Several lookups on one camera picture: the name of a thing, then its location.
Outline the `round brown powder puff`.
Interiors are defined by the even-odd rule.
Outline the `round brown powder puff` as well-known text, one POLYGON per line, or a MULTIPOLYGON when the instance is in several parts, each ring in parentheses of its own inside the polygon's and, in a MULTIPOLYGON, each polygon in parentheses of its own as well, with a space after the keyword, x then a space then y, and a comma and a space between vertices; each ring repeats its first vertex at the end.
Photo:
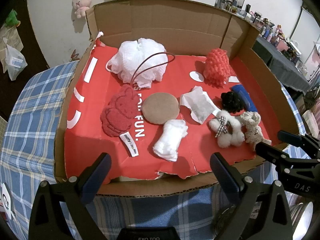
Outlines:
POLYGON ((142 104, 144 119, 151 124, 163 125, 176 119, 180 113, 178 100, 169 93, 153 93, 142 104))

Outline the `green plush dinosaur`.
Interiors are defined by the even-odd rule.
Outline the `green plush dinosaur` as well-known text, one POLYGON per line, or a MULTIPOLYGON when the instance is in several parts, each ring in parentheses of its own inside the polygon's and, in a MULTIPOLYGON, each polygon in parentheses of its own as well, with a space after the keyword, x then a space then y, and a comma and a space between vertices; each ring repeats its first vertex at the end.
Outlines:
POLYGON ((5 20, 5 25, 7 27, 18 27, 21 22, 17 19, 16 16, 17 12, 15 10, 12 10, 5 20))

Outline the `black fluffy scrunchie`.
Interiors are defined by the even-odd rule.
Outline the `black fluffy scrunchie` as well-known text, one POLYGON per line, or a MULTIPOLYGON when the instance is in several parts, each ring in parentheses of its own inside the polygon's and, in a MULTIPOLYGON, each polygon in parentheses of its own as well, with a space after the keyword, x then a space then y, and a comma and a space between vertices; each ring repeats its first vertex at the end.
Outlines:
POLYGON ((238 113, 244 109, 244 102, 236 92, 229 91, 221 94, 222 109, 229 113, 238 113))

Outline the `blue cloth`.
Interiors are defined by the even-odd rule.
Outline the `blue cloth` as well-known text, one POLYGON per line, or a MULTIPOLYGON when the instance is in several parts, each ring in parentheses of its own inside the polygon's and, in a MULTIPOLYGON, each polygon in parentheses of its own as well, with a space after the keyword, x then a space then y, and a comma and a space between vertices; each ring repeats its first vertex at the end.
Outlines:
POLYGON ((244 103, 244 109, 247 112, 257 112, 257 108, 254 105, 251 97, 249 96, 249 93, 247 90, 244 88, 242 84, 234 85, 231 87, 231 91, 235 92, 239 98, 242 100, 244 103))

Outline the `white wardrobe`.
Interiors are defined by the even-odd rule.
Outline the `white wardrobe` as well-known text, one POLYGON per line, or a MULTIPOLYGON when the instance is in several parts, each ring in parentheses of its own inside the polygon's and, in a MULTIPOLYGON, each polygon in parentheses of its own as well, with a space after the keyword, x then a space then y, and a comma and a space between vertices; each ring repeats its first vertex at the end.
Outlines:
POLYGON ((290 37, 291 41, 298 44, 301 52, 300 60, 305 63, 314 48, 314 42, 319 38, 319 25, 313 15, 302 8, 297 24, 290 37))

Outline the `white plastic bag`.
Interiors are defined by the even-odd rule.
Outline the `white plastic bag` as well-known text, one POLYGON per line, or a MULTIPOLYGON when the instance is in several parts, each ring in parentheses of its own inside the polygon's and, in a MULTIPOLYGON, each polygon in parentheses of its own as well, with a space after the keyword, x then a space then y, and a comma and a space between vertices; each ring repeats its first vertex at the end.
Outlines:
POLYGON ((28 65, 23 54, 9 45, 6 45, 5 48, 5 62, 11 81, 15 81, 20 72, 28 65))

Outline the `cream crochet scrunchie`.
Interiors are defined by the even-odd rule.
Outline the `cream crochet scrunchie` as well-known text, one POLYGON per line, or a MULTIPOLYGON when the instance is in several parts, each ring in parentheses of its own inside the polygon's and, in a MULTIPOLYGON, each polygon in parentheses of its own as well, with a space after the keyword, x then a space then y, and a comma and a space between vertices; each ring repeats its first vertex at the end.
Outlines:
POLYGON ((254 151, 259 142, 271 145, 272 141, 264 137, 262 129, 259 126, 261 116, 258 112, 244 112, 240 115, 240 121, 246 128, 246 142, 251 144, 254 151))

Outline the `white cloth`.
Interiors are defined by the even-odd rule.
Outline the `white cloth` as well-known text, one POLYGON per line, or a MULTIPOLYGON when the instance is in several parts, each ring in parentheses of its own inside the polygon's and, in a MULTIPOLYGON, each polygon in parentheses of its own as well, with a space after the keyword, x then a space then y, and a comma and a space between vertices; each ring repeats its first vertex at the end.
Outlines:
POLYGON ((184 120, 171 119, 163 125, 163 133, 153 146, 153 152, 166 161, 176 162, 178 147, 182 138, 186 137, 188 126, 184 120))

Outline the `red plush towel toy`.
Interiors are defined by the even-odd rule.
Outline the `red plush towel toy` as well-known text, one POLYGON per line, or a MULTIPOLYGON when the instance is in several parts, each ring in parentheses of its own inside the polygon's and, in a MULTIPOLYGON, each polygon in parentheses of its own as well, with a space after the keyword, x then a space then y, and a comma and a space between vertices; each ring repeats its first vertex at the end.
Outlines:
POLYGON ((109 137, 118 137, 127 132, 138 115, 138 103, 138 93, 131 85, 123 85, 100 115, 103 132, 109 137))

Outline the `white timer device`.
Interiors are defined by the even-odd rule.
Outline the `white timer device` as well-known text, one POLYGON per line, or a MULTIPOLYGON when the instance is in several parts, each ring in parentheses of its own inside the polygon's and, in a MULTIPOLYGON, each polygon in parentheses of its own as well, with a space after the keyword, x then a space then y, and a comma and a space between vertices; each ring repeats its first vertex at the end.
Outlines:
POLYGON ((4 211, 7 215, 7 218, 9 220, 12 220, 14 217, 13 198, 7 183, 2 184, 1 198, 2 198, 2 203, 3 203, 4 211))

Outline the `colourful beauty cream tin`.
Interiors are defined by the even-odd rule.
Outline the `colourful beauty cream tin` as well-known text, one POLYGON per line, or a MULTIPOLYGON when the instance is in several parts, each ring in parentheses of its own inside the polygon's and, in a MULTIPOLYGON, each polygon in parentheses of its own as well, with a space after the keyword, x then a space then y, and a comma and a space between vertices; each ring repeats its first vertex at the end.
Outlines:
POLYGON ((123 228, 117 240, 180 240, 176 229, 171 227, 123 228))

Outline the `cardboard box red lining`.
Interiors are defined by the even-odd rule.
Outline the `cardboard box red lining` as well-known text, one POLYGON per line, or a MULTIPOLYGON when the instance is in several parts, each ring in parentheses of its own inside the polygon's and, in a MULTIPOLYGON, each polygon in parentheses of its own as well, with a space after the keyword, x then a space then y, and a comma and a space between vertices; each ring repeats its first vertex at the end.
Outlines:
POLYGON ((99 190, 102 195, 165 196, 216 183, 209 164, 210 156, 219 151, 215 135, 207 124, 193 120, 185 106, 178 118, 185 121, 188 133, 175 162, 153 153, 163 127, 149 123, 139 109, 129 131, 138 150, 136 157, 119 137, 103 132, 103 108, 123 84, 106 70, 106 64, 123 42, 139 38, 163 44, 171 59, 161 81, 138 90, 140 102, 161 92, 179 98, 201 87, 218 103, 231 84, 216 88, 194 80, 191 74, 201 73, 207 54, 221 48, 227 52, 232 74, 257 107, 264 136, 282 150, 286 144, 278 140, 278 131, 298 134, 280 82, 252 49, 258 30, 240 17, 184 0, 117 0, 95 5, 86 12, 86 20, 92 42, 67 82, 55 136, 54 177, 58 182, 80 175, 106 152, 112 166, 99 190))

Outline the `white fluffy bow scrunchie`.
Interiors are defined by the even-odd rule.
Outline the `white fluffy bow scrunchie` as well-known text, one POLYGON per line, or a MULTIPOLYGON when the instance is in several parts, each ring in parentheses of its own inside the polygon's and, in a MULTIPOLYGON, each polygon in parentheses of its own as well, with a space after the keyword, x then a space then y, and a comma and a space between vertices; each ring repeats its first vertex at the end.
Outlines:
POLYGON ((225 110, 219 111, 208 126, 215 133, 220 148, 239 147, 245 141, 241 122, 225 110))

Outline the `pink plush rabbit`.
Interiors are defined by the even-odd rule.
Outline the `pink plush rabbit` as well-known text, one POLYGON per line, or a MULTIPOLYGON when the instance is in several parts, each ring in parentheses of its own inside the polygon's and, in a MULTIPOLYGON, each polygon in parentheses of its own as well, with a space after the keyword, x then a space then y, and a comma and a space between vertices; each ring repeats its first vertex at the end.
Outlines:
POLYGON ((92 0, 72 0, 74 14, 76 18, 86 16, 86 11, 90 8, 92 0))

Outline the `blue plaid tablecloth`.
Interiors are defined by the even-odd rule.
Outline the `blue plaid tablecloth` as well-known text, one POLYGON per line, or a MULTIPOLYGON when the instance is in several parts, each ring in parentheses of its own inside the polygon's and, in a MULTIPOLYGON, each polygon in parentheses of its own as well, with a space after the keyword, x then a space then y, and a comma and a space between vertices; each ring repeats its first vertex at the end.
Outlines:
MULTIPOLYGON (((63 95, 76 63, 65 63, 33 76, 18 97, 1 145, 1 183, 11 193, 8 226, 28 238, 31 208, 39 184, 55 183, 54 138, 63 95)), ((97 197, 89 214, 108 239, 127 226, 172 226, 181 239, 213 239, 213 218, 228 205, 219 185, 160 198, 97 197)))

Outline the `red knitted pom ball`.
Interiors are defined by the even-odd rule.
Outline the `red knitted pom ball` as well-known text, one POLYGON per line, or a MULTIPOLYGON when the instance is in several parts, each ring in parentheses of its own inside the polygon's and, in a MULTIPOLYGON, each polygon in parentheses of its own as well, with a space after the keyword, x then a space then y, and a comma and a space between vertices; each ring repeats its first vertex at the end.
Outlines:
POLYGON ((227 51, 212 49, 206 56, 203 71, 204 79, 213 87, 222 88, 231 76, 227 51))

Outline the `white mesh bath pouf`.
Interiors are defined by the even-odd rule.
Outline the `white mesh bath pouf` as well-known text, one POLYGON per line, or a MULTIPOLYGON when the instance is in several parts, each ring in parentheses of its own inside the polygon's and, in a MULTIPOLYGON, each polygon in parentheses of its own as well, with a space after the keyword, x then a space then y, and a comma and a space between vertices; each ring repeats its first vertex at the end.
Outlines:
POLYGON ((133 81, 139 88, 151 88, 153 81, 162 81, 168 56, 165 47, 149 38, 123 42, 107 62, 106 70, 118 75, 124 83, 133 81))

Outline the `dark covered side table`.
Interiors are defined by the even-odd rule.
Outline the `dark covered side table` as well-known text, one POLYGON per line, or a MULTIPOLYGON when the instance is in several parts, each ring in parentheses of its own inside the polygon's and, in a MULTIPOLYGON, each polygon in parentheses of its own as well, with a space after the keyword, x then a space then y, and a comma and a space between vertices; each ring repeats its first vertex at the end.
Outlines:
POLYGON ((306 94, 310 88, 307 79, 274 45, 257 37, 252 49, 284 86, 306 94))

